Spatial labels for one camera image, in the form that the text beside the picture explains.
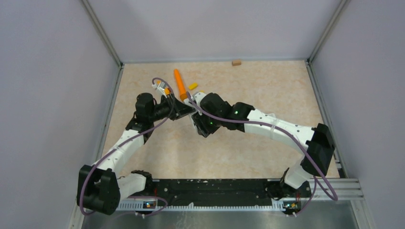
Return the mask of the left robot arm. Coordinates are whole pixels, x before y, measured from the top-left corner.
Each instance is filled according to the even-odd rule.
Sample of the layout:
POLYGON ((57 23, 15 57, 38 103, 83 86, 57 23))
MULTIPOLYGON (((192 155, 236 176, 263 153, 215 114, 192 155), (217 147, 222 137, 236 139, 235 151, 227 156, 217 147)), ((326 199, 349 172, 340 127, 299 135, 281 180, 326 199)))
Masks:
POLYGON ((139 94, 133 117, 119 140, 101 159, 79 170, 76 199, 81 213, 85 216, 93 212, 111 215, 119 203, 132 194, 150 196, 153 184, 147 181, 148 173, 135 172, 123 178, 118 175, 157 127, 169 119, 178 120, 195 111, 193 106, 184 104, 173 94, 161 96, 158 104, 152 94, 139 94))

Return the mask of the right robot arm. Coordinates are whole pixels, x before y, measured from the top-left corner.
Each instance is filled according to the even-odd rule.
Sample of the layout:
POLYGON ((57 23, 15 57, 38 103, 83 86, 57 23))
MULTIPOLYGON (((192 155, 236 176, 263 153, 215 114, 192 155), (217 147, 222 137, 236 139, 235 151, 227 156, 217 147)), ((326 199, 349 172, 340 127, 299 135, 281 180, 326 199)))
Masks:
POLYGON ((319 123, 310 127, 293 124, 246 103, 230 105, 215 93, 186 95, 183 102, 196 109, 191 118, 198 134, 208 137, 224 127, 268 137, 303 154, 282 177, 280 191, 283 195, 294 196, 301 185, 313 176, 325 178, 335 151, 335 142, 327 125, 319 123))

